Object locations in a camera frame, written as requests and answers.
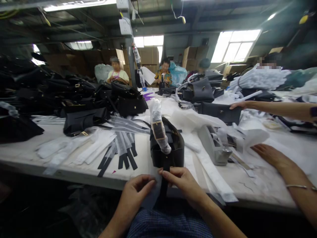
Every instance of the wrist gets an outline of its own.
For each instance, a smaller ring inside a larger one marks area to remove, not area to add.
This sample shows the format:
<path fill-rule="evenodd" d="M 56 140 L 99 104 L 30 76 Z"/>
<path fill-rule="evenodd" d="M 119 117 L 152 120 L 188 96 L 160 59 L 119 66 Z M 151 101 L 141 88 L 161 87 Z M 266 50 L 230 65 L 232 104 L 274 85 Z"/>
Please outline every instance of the wrist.
<path fill-rule="evenodd" d="M 245 101 L 245 105 L 248 109 L 257 109 L 257 101 Z"/>

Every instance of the worktable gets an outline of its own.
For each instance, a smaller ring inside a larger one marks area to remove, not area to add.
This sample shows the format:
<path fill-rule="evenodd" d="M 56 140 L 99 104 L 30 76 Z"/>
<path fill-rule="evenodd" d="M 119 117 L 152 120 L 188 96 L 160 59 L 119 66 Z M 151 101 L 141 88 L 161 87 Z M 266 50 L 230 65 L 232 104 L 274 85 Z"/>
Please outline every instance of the worktable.
<path fill-rule="evenodd" d="M 172 99 L 161 99 L 162 111 L 166 117 L 170 116 L 175 110 L 181 110 L 177 103 L 172 101 Z M 144 120 L 149 120 L 149 116 L 145 116 Z M 74 161 L 76 156 L 85 149 L 85 146 L 82 146 L 62 163 L 59 170 L 53 176 L 45 176 L 43 175 L 43 171 L 46 169 L 48 160 L 40 159 L 34 150 L 42 143 L 63 136 L 63 125 L 39 126 L 45 130 L 42 135 L 35 136 L 25 142 L 0 145 L 0 162 L 5 168 L 24 174 L 61 179 L 117 190 L 122 190 L 125 182 L 131 177 L 138 174 L 148 174 L 150 171 L 153 171 L 149 149 L 149 135 L 135 134 L 136 151 L 138 153 L 138 156 L 134 158 L 138 166 L 138 169 L 135 171 L 133 171 L 131 167 L 128 170 L 125 168 L 118 170 L 119 158 L 116 155 L 111 161 L 104 176 L 99 178 L 97 175 L 100 170 L 98 170 L 97 167 L 105 152 L 102 152 L 90 165 L 82 164 L 78 166 L 73 164 L 72 161 Z M 243 129 L 261 128 L 268 131 L 257 119 L 248 119 L 240 123 L 239 126 Z M 314 156 L 310 151 L 314 150 L 317 141 L 316 138 L 296 135 L 290 132 L 269 131 L 269 133 L 270 139 L 277 140 L 289 148 L 295 148 L 299 154 L 303 155 L 303 159 L 311 159 L 311 157 Z M 185 148 L 185 156 L 192 156 L 197 182 L 206 192 L 210 191 L 210 179 L 204 175 L 204 169 L 195 153 L 190 149 Z M 236 164 L 228 163 L 226 166 L 217 166 L 217 169 L 239 199 L 238 203 L 230 203 L 230 205 L 297 212 L 296 205 L 285 188 L 281 176 L 264 160 L 259 166 L 255 166 L 253 169 L 254 174 L 260 179 L 260 183 L 257 183 L 257 185 L 248 177 L 246 172 Z"/>

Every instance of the factory floor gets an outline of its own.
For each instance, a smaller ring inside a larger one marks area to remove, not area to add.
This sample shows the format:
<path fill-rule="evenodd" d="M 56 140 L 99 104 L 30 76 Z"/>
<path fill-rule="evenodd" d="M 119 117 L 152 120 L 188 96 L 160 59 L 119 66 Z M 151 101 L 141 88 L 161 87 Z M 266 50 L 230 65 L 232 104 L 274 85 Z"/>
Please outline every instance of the factory floor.
<path fill-rule="evenodd" d="M 21 174 L 6 179 L 13 191 L 0 204 L 0 238 L 96 237 L 121 195 L 117 190 Z M 182 199 L 169 203 L 186 207 Z M 316 237 L 303 216 L 229 206 L 224 211 L 247 237 Z"/>

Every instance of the fluorescent light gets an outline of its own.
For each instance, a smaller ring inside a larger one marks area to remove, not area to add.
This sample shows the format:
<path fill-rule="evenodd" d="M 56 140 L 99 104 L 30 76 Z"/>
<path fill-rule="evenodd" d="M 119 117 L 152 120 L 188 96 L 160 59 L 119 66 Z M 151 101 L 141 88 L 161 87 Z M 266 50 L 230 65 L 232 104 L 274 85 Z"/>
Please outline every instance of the fluorescent light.
<path fill-rule="evenodd" d="M 276 13 L 273 13 L 272 15 L 270 15 L 270 17 L 267 20 L 271 20 L 273 17 L 275 17 Z"/>
<path fill-rule="evenodd" d="M 44 7 L 44 11 L 46 12 L 54 12 L 54 11 L 62 11 L 62 10 L 69 10 L 75 8 L 84 8 L 84 7 L 94 7 L 94 6 L 103 6 L 109 4 L 116 4 L 116 0 L 104 0 L 104 1 L 91 1 L 91 0 L 84 0 L 84 1 L 74 1 L 63 3 L 60 5 L 51 5 Z"/>

